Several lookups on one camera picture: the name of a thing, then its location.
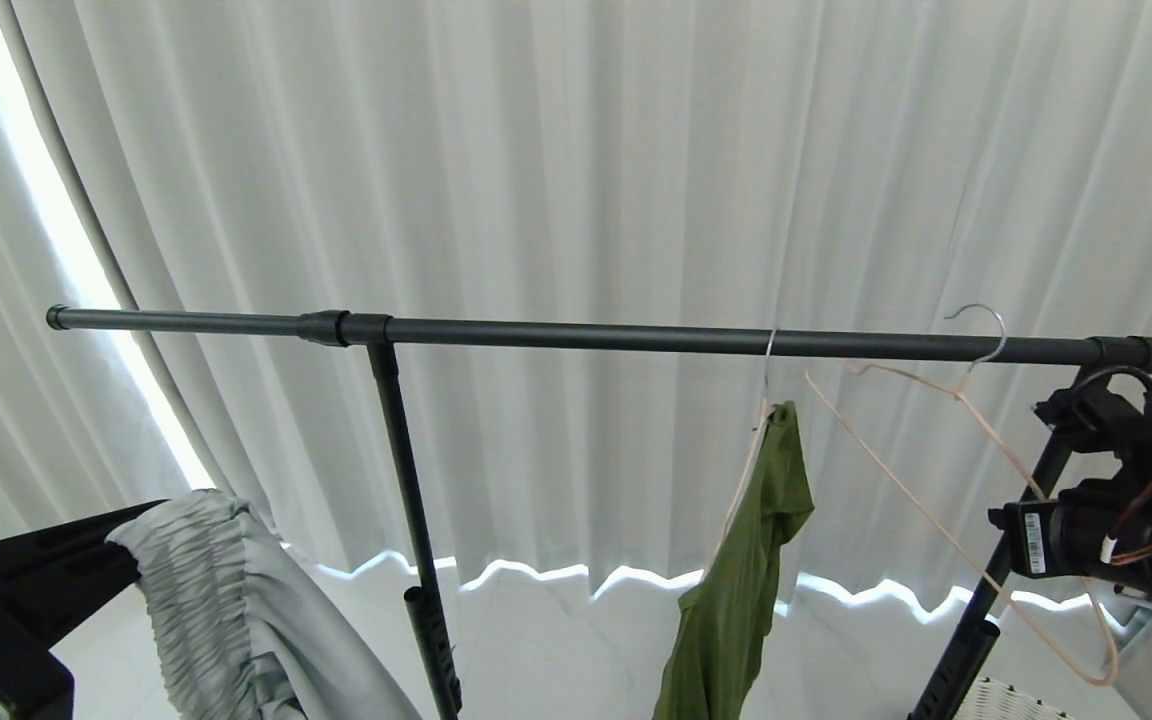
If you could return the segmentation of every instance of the barcode label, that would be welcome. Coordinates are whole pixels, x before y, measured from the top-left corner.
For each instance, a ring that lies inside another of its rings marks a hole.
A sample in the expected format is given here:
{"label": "barcode label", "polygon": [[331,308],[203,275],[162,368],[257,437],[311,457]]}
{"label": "barcode label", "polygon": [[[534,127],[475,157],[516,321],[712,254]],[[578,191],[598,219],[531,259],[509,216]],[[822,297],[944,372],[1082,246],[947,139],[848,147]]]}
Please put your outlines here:
{"label": "barcode label", "polygon": [[1047,556],[1043,554],[1043,524],[1037,511],[1025,511],[1025,541],[1029,544],[1029,571],[1043,575],[1047,571]]}

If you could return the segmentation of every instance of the curtain fold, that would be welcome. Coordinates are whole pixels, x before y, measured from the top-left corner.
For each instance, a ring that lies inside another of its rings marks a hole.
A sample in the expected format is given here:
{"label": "curtain fold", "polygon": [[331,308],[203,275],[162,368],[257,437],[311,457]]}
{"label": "curtain fold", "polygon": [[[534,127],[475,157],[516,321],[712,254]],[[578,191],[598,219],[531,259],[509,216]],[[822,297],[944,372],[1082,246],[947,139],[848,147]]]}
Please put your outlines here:
{"label": "curtain fold", "polygon": [[[1152,3],[13,8],[142,306],[993,332],[941,319],[979,301],[1015,334],[1152,334]],[[288,541],[342,569],[408,552],[362,350],[157,347],[218,482]],[[596,585],[708,560],[761,359],[399,359],[435,553],[465,579],[498,558]],[[1023,487],[987,438],[934,393],[813,363],[983,561],[984,511]],[[771,364],[818,501],[787,559],[925,606],[972,584],[803,367]],[[1028,408],[1071,377],[984,366],[972,395],[1037,457]]]}
{"label": "curtain fold", "polygon": [[108,300],[81,290],[52,242],[86,238],[73,211],[65,213],[68,199],[40,195],[23,167],[39,154],[47,160],[13,135],[5,116],[13,111],[28,107],[0,88],[0,537],[188,488],[120,359],[119,343],[131,338],[61,338],[46,327],[44,311],[55,302]]}

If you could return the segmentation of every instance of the black pole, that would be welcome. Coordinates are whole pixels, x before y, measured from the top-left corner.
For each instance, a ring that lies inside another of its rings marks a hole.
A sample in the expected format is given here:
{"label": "black pole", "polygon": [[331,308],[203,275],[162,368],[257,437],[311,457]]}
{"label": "black pole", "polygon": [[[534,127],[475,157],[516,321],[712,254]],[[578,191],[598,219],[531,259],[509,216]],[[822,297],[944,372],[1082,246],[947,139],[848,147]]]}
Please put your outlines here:
{"label": "black pole", "polygon": [[[1043,488],[1044,495],[1051,495],[1070,455],[1068,445],[1055,435],[1047,438],[1047,445],[1043,446],[1043,454],[1038,456],[1034,465],[1034,482]],[[1033,488],[1026,487],[1020,501],[1033,498]],[[1007,550],[1006,538],[1000,539],[993,548],[986,573],[1000,585],[1006,583],[1007,575],[1011,574],[1011,552]],[[972,687],[975,676],[998,639],[996,626],[987,620],[996,600],[998,591],[986,579],[979,578],[972,592],[972,600],[968,601],[968,606],[963,609],[963,616],[955,626],[950,643],[932,670],[932,679],[923,689],[923,695],[918,698],[918,705],[914,706],[914,712],[910,712],[909,720],[950,720],[957,714],[968,689]]]}
{"label": "black pole", "polygon": [[[764,355],[767,329],[677,328],[655,325],[484,323],[417,320],[325,310],[308,314],[147,313],[53,306],[55,329],[124,329],[295,336],[333,346],[376,341],[422,344],[556,347],[586,350]],[[873,361],[975,361],[995,350],[998,338],[943,334],[778,331],[772,355],[865,357]],[[1130,365],[1152,373],[1152,338],[1007,338],[993,363],[1029,365]]]}
{"label": "black pole", "polygon": [[439,719],[453,720],[461,708],[461,683],[452,661],[444,599],[438,591],[434,548],[429,539],[425,502],[420,500],[420,479],[416,475],[416,456],[412,453],[411,433],[407,427],[402,389],[397,386],[397,355],[389,342],[371,342],[367,344],[367,356],[371,359],[371,373],[376,376],[376,388],[380,392],[380,410],[385,416],[385,430],[389,434],[394,470],[397,471],[397,488],[402,492],[407,529],[411,533],[416,571],[420,577],[420,586],[408,589],[403,593],[403,601],[412,621],[420,661],[425,665],[425,675],[429,676],[430,691],[434,694]]}

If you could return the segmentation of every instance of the olive green shirt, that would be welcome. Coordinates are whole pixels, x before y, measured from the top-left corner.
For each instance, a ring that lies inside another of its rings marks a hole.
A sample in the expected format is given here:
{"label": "olive green shirt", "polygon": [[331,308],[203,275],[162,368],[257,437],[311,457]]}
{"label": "olive green shirt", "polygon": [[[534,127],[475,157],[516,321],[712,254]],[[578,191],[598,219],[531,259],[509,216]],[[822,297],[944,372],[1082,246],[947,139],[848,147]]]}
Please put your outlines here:
{"label": "olive green shirt", "polygon": [[654,720],[737,720],[763,666],[780,589],[780,550],[812,515],[799,419],[776,406],[727,538],[699,585],[679,598],[682,619],[664,666]]}

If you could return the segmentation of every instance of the hanger hook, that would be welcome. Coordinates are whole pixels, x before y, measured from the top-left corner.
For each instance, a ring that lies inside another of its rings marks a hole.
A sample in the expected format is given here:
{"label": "hanger hook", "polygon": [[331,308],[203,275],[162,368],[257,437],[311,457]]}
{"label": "hanger hook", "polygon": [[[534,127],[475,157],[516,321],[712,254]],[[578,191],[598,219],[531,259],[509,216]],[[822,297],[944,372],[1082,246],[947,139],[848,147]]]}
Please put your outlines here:
{"label": "hanger hook", "polygon": [[988,363],[988,361],[992,361],[998,355],[1002,354],[1002,348],[1007,347],[1007,323],[1002,323],[1002,316],[999,314],[995,309],[988,305],[979,304],[979,302],[969,302],[969,304],[960,306],[957,310],[955,310],[954,314],[947,314],[945,319],[952,320],[954,318],[957,318],[957,316],[963,314],[963,311],[967,310],[969,306],[978,306],[982,310],[987,310],[990,314],[993,314],[993,318],[998,320],[998,335],[1000,336],[998,338],[998,347],[993,348],[993,353],[977,357],[977,359],[972,361],[972,366],[975,367],[977,366],[978,363]]}
{"label": "hanger hook", "polygon": [[772,388],[771,382],[768,382],[767,374],[772,369],[772,343],[776,342],[776,331],[780,328],[772,328],[772,334],[767,336],[767,351],[763,353],[763,396],[771,397]]}

